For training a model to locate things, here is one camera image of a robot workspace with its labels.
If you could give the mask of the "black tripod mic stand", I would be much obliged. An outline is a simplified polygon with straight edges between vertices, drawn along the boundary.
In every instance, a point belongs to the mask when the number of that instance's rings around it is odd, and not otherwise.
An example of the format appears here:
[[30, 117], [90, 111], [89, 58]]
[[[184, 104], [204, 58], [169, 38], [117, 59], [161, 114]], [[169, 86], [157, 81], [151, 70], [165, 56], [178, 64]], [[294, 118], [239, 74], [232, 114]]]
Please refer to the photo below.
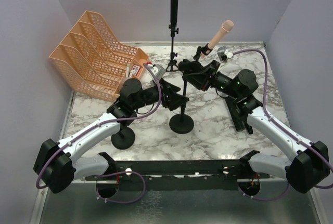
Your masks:
[[171, 32], [171, 52], [166, 71], [172, 73], [178, 71], [177, 61], [175, 59], [177, 57], [177, 53], [174, 52], [174, 37], [176, 34], [178, 34], [179, 29], [172, 24], [169, 25], [169, 29]]

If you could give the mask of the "round-base mic stand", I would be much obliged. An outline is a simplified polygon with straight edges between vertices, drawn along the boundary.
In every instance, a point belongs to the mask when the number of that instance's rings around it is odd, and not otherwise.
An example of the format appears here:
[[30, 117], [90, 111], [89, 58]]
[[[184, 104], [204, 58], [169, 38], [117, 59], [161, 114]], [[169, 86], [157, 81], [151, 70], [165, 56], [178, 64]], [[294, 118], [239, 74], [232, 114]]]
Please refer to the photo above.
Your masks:
[[193, 59], [195, 61], [198, 61], [200, 59], [200, 57], [205, 57], [205, 56], [209, 55], [211, 51], [212, 51], [212, 49], [208, 47], [208, 44], [206, 44], [203, 47], [198, 46], [197, 50], [196, 50], [196, 54], [194, 55]]
[[185, 109], [186, 103], [181, 106], [180, 114], [174, 115], [169, 121], [170, 129], [177, 134], [187, 134], [194, 127], [194, 121], [189, 115], [185, 114]]
[[135, 133], [129, 127], [123, 127], [120, 131], [111, 136], [111, 143], [119, 150], [130, 148], [135, 141]]

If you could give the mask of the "beige microphone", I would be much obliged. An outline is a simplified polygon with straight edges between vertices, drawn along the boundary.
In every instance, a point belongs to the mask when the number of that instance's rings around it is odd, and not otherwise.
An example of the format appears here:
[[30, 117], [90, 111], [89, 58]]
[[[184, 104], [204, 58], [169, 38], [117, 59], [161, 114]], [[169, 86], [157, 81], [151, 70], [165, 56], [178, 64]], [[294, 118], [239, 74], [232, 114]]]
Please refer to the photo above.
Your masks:
[[220, 40], [224, 38], [225, 35], [228, 34], [233, 29], [233, 27], [234, 23], [231, 20], [226, 20], [225, 22], [223, 22], [218, 32], [208, 43], [208, 47], [213, 50], [213, 48], [220, 42]]

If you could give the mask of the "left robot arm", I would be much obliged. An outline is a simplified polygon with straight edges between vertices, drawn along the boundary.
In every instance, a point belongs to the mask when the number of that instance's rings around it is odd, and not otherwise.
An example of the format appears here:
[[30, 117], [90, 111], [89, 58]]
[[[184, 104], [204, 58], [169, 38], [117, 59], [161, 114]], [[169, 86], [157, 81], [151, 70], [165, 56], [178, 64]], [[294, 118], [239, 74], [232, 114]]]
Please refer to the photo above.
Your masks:
[[44, 141], [40, 147], [33, 170], [37, 174], [36, 187], [48, 187], [52, 193], [59, 193], [72, 181], [89, 176], [101, 176], [115, 166], [106, 153], [83, 157], [90, 148], [111, 136], [118, 149], [129, 148], [135, 139], [128, 126], [140, 119], [136, 110], [148, 105], [163, 106], [173, 111], [189, 101], [179, 94], [180, 88], [159, 79], [150, 88], [143, 89], [136, 78], [128, 79], [120, 90], [119, 98], [95, 122], [76, 134], [57, 142]]

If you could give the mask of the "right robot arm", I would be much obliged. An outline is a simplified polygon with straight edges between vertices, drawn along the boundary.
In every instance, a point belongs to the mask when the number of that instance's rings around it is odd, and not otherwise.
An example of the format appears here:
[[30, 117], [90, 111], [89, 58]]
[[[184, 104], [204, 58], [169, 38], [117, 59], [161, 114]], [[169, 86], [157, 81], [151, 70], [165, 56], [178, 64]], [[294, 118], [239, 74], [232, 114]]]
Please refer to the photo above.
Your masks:
[[184, 59], [178, 65], [183, 80], [196, 89], [214, 88], [227, 95], [226, 102], [235, 123], [255, 128], [279, 147], [286, 158], [253, 152], [247, 164], [256, 173], [282, 178], [300, 193], [307, 193], [330, 174], [327, 146], [321, 141], [312, 142], [275, 118], [255, 98], [258, 88], [253, 71], [241, 70], [234, 78], [218, 71], [219, 62], [213, 60], [203, 66], [198, 61]]

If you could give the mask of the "red white staple box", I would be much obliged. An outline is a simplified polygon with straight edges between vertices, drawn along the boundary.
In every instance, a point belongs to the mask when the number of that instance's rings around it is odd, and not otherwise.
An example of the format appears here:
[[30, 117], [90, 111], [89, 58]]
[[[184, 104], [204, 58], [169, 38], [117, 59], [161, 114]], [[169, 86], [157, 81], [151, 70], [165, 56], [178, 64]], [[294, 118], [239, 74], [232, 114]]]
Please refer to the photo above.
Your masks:
[[132, 68], [131, 68], [130, 77], [138, 76], [138, 73], [139, 73], [140, 69], [141, 69], [141, 66], [133, 65]]

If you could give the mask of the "silver-head black microphone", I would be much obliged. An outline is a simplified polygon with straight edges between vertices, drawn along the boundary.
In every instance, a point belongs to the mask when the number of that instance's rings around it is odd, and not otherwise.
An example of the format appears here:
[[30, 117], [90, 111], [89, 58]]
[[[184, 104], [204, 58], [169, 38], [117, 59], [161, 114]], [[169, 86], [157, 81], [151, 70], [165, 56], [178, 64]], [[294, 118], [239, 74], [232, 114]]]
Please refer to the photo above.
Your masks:
[[227, 97], [225, 101], [236, 131], [240, 132], [245, 130], [246, 118], [244, 113], [238, 107], [236, 101], [231, 97]]

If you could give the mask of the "white pen in organizer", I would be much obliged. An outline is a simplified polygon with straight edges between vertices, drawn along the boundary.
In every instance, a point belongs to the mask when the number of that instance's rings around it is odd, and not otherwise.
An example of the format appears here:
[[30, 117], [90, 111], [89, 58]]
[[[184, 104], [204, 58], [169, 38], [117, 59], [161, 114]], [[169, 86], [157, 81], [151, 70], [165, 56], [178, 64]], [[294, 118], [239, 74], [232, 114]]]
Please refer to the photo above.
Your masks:
[[130, 78], [130, 65], [127, 64], [126, 66], [126, 78]]

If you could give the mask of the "black microphone far right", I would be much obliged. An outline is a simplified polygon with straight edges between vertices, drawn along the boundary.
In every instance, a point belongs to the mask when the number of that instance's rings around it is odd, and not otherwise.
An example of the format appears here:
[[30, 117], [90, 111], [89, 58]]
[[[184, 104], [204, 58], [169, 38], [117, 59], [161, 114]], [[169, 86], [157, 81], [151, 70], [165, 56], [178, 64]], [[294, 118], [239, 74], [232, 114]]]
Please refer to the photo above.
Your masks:
[[246, 128], [248, 134], [250, 134], [250, 135], [253, 134], [253, 128], [250, 125], [245, 124], [245, 128]]

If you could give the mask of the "orange plastic file organizer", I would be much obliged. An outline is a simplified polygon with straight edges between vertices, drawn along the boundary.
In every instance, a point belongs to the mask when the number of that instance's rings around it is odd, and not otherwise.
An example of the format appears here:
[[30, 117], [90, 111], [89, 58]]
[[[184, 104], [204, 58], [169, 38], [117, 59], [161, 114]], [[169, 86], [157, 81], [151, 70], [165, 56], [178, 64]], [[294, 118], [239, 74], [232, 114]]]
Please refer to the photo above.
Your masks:
[[141, 66], [149, 56], [140, 48], [118, 41], [104, 17], [86, 11], [49, 56], [73, 91], [114, 102], [126, 78], [126, 66]]

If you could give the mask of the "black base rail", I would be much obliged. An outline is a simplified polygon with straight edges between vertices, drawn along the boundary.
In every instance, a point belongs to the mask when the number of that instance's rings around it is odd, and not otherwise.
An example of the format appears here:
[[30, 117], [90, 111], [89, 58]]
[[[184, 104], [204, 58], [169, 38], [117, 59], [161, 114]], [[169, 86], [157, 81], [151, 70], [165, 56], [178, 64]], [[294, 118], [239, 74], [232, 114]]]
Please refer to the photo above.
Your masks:
[[237, 190], [238, 180], [250, 182], [256, 175], [249, 156], [229, 160], [113, 161], [105, 175], [127, 168], [139, 173], [146, 190]]

